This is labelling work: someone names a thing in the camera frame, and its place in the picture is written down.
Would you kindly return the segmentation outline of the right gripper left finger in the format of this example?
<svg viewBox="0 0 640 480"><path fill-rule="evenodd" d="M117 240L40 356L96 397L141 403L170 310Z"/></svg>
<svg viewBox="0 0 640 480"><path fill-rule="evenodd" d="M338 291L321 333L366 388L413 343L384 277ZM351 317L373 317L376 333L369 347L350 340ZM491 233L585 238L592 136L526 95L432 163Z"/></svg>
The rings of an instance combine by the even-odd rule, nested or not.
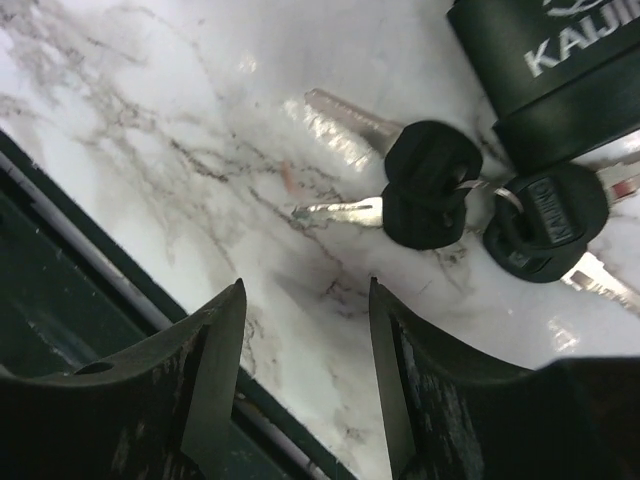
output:
<svg viewBox="0 0 640 480"><path fill-rule="evenodd" d="M72 374L1 379L5 479L218 479L246 319L242 282Z"/></svg>

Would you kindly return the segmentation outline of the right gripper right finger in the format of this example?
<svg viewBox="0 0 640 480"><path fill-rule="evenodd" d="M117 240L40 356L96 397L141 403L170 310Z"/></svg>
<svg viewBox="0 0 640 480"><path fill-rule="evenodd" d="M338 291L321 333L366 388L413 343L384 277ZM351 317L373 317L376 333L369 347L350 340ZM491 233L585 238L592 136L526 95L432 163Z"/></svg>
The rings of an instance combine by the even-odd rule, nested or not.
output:
<svg viewBox="0 0 640 480"><path fill-rule="evenodd" d="M372 281L369 319L396 479L635 479L639 361L529 370L420 318Z"/></svg>

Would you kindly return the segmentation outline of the bunch of keys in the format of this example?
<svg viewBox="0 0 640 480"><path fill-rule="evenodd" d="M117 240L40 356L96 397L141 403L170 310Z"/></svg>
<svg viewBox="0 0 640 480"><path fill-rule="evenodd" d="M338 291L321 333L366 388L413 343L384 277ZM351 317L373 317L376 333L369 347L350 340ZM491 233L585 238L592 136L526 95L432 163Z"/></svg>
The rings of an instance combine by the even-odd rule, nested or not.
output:
<svg viewBox="0 0 640 480"><path fill-rule="evenodd" d="M485 251L508 274L534 284L561 282L638 310L638 289L589 249L611 208L638 194L637 154L491 179L481 173L481 150L449 124L394 123L321 89L309 91L305 101L323 120L360 136L382 156L386 184L380 194L351 203L298 206L295 220L380 229L416 251L453 245L477 220Z"/></svg>

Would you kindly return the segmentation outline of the black padlock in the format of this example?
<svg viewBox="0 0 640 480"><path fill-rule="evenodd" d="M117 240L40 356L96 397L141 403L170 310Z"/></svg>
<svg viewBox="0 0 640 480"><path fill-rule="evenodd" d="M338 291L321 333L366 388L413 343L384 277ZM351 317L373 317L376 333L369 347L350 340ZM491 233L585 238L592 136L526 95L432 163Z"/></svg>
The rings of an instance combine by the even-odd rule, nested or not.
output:
<svg viewBox="0 0 640 480"><path fill-rule="evenodd" d="M517 172L638 130L638 2L465 0L447 18Z"/></svg>

